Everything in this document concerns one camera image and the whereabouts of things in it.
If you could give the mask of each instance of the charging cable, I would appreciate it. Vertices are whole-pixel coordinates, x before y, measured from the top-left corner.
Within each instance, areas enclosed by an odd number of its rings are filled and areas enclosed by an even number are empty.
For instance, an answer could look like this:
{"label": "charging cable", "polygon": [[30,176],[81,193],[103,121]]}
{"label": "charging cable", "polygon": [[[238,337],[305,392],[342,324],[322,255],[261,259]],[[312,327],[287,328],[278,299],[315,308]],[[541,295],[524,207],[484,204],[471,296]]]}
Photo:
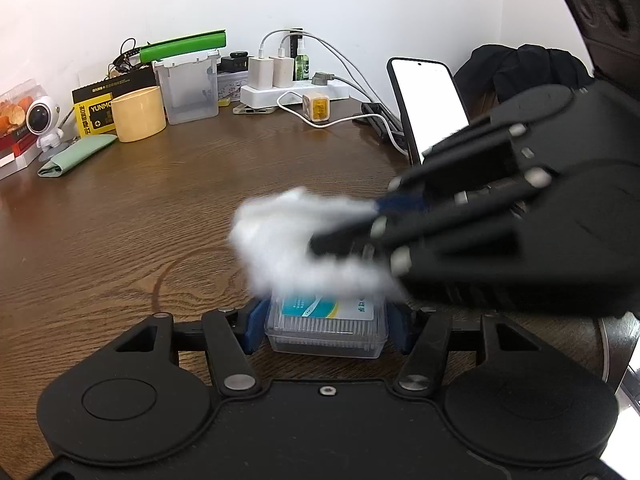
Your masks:
{"label": "charging cable", "polygon": [[293,92],[291,90],[288,90],[288,91],[284,92],[284,94],[282,94],[276,100],[276,104],[278,105],[278,108],[282,108],[284,111],[286,111],[286,112],[288,112],[290,114],[294,114],[296,117],[299,117],[300,119],[305,121],[305,123],[308,124],[309,126],[312,126],[314,128],[318,128],[319,130],[322,130],[324,128],[328,128],[329,126],[334,126],[335,124],[345,123],[346,121],[353,121],[354,119],[365,119],[367,117],[377,117],[377,118],[382,119],[382,122],[385,123],[385,128],[386,128],[386,132],[389,135],[389,139],[391,140],[391,143],[393,144],[395,149],[398,150],[400,153],[402,153],[404,156],[408,156],[408,153],[406,152],[406,150],[403,150],[400,146],[398,146],[398,143],[396,142],[396,140],[394,139],[393,134],[391,133],[391,127],[389,127],[389,123],[387,122],[387,120],[382,115],[380,115],[380,114],[356,115],[356,116],[353,116],[353,117],[345,117],[343,119],[338,119],[337,121],[334,121],[334,122],[328,123],[328,124],[313,124],[305,116],[299,114],[298,112],[294,112],[293,110],[290,110],[289,108],[287,108],[286,106],[284,106],[280,102],[280,100],[287,94],[293,94],[293,95],[298,96],[300,99],[302,99],[302,95],[300,95],[299,93]]}
{"label": "charging cable", "polygon": [[[279,57],[284,57],[284,43],[285,43],[286,39],[289,36],[308,36],[310,38],[314,38],[315,40],[318,40],[320,43],[322,43],[326,47],[326,49],[329,52],[331,52],[332,54],[334,54],[335,57],[338,58],[338,60],[345,67],[345,69],[346,69],[347,73],[349,74],[349,76],[357,84],[357,79],[355,78],[353,73],[351,73],[351,70],[349,69],[349,67],[347,66],[345,61],[350,63],[350,65],[353,66],[355,71],[360,75],[360,77],[362,78],[364,83],[369,87],[369,89],[371,90],[373,95],[377,98],[378,102],[380,102],[380,104],[385,108],[387,113],[389,113],[396,120],[398,120],[398,121],[400,120],[398,118],[398,116],[391,110],[391,108],[389,108],[389,106],[387,106],[382,101],[382,99],[377,94],[377,92],[375,91],[373,86],[371,86],[371,84],[369,83],[367,78],[364,76],[362,71],[351,60],[349,60],[349,58],[347,58],[343,53],[341,53],[337,48],[335,48],[331,43],[329,43],[327,40],[324,40],[323,38],[320,38],[319,36],[316,36],[315,34],[311,34],[310,32],[306,32],[305,30],[297,30],[295,28],[278,28],[277,30],[272,30],[271,32],[266,34],[264,38],[262,38],[262,41],[260,42],[260,48],[258,49],[258,57],[264,57],[264,43],[265,43],[265,41],[268,39],[268,37],[270,37],[271,35],[276,34],[278,32],[286,32],[286,35],[284,36],[284,38],[282,38],[282,41],[280,42],[280,49],[278,50],[278,56]],[[365,91],[365,89],[362,86],[358,85],[358,86],[354,86],[354,88],[356,90],[358,90],[359,92],[361,92],[361,94],[366,96],[367,99],[369,99],[370,102],[374,102],[375,101],[375,99],[373,99],[371,97],[371,95],[367,91]]]}
{"label": "charging cable", "polygon": [[[287,41],[287,38],[289,36],[308,36],[310,38],[314,38],[315,40],[318,40],[320,43],[322,43],[329,52],[331,52],[332,54],[334,54],[335,57],[338,58],[338,60],[340,60],[340,62],[342,63],[342,65],[345,67],[345,69],[347,70],[347,73],[349,74],[349,76],[351,76],[351,78],[356,81],[356,78],[354,77],[353,73],[351,73],[351,70],[349,70],[349,67],[346,65],[346,63],[344,62],[344,60],[346,60],[348,63],[350,63],[351,66],[354,67],[355,71],[360,75],[360,77],[362,78],[362,80],[364,81],[364,83],[367,85],[367,87],[369,87],[369,89],[371,90],[372,94],[376,97],[376,99],[378,100],[378,102],[380,102],[380,104],[382,104],[382,106],[386,109],[387,113],[389,113],[392,117],[396,118],[396,120],[400,120],[398,118],[398,116],[396,116],[395,113],[393,113],[391,111],[391,109],[384,103],[384,101],[380,98],[380,96],[378,95],[378,93],[376,92],[375,88],[373,88],[373,86],[371,85],[371,83],[369,83],[369,81],[367,80],[367,78],[364,76],[364,74],[362,73],[362,70],[360,70],[356,64],[351,61],[349,58],[347,58],[343,53],[341,53],[337,48],[335,48],[331,43],[329,43],[327,40],[324,40],[323,38],[320,38],[319,36],[316,36],[315,34],[311,34],[310,32],[306,32],[304,30],[297,30],[295,32],[289,32],[288,34],[285,34],[284,37],[282,38],[282,41],[280,42],[280,48],[278,50],[278,56],[279,57],[284,57],[284,44],[285,41]],[[371,95],[369,95],[367,92],[364,91],[364,89],[362,87],[356,87],[357,90],[359,90],[363,95],[366,95],[366,97],[369,99],[370,102],[374,102],[375,100],[371,97]]]}
{"label": "charging cable", "polygon": [[362,89],[360,85],[358,85],[357,83],[353,83],[343,77],[337,76],[335,74],[329,74],[327,72],[316,72],[311,79],[311,84],[318,85],[318,86],[326,86],[328,81],[333,81],[334,79],[338,81],[342,81],[343,83],[346,83],[350,87],[355,88],[358,92],[364,95],[364,97],[369,99],[369,96],[365,93],[365,91]]}

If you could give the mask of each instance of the black jacket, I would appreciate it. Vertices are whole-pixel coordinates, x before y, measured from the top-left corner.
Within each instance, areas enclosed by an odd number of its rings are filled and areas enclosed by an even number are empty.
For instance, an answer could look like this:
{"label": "black jacket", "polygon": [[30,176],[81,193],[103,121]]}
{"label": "black jacket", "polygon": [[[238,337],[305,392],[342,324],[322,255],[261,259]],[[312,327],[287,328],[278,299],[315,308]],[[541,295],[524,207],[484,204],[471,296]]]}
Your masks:
{"label": "black jacket", "polygon": [[487,91],[495,91],[498,102],[534,86],[561,84],[578,89],[593,82],[582,62],[565,50],[523,45],[483,45],[454,76],[466,109],[471,110]]}

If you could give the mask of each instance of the white wall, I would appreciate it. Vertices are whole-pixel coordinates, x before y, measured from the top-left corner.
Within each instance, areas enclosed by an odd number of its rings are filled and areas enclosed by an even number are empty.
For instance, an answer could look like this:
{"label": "white wall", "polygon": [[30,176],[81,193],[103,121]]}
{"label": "white wall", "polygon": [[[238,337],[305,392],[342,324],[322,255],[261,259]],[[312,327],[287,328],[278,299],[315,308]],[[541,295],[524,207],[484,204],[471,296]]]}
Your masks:
{"label": "white wall", "polygon": [[[153,43],[226,28],[223,52],[255,55],[265,32],[283,27],[332,42],[395,105],[390,57],[437,59],[457,70],[475,47],[498,41],[502,0],[0,0],[0,9],[0,92],[36,78],[63,110],[78,72],[95,64],[106,72],[129,36]],[[270,40],[269,54],[278,43]],[[346,75],[312,40],[308,50],[312,71]]]}
{"label": "white wall", "polygon": [[593,69],[564,0],[504,0],[500,43],[560,48],[581,59],[588,70]]}

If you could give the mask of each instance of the transparent plastic box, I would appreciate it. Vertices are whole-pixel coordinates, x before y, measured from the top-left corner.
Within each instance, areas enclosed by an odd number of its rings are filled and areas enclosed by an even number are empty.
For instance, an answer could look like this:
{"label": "transparent plastic box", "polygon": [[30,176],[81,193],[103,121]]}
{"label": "transparent plastic box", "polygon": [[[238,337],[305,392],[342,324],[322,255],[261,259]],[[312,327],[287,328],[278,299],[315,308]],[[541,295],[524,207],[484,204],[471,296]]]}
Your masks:
{"label": "transparent plastic box", "polygon": [[[385,303],[382,299],[334,301],[321,298],[324,303],[314,307],[318,300],[315,297],[272,298],[264,328],[276,352],[369,359],[379,357],[387,338]],[[330,310],[331,304],[327,302],[337,303],[337,307]]]}
{"label": "transparent plastic box", "polygon": [[217,50],[190,52],[154,61],[169,124],[218,114]]}

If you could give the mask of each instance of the robotic hand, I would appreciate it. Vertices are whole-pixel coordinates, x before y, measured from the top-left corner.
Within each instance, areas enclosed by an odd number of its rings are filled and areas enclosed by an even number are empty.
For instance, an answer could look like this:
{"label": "robotic hand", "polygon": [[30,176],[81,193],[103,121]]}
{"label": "robotic hand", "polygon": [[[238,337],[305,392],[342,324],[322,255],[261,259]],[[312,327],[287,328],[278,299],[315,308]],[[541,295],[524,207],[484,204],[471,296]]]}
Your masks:
{"label": "robotic hand", "polygon": [[533,88],[499,105],[390,184],[430,210],[315,236],[311,250],[384,260],[415,298],[638,312],[640,44],[631,39],[640,4],[566,2],[593,60],[593,85]]}

